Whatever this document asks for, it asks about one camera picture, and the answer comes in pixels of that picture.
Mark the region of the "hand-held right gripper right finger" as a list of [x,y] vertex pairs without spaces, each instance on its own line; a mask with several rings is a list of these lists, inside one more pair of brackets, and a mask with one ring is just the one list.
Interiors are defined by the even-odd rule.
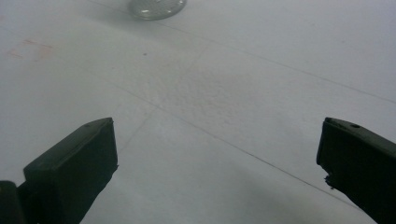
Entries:
[[377,224],[396,224],[396,144],[349,121],[326,118],[317,165],[325,182]]

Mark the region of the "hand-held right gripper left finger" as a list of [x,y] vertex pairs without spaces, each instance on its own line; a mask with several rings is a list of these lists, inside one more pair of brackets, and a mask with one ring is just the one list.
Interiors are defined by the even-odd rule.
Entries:
[[23,168],[32,224],[79,224],[118,169],[113,119],[86,123]]

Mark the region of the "clear glass vessel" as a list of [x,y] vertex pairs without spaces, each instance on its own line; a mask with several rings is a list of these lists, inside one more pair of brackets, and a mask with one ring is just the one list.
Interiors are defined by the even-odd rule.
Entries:
[[131,0],[128,9],[140,20],[157,21],[175,16],[187,2],[188,0]]

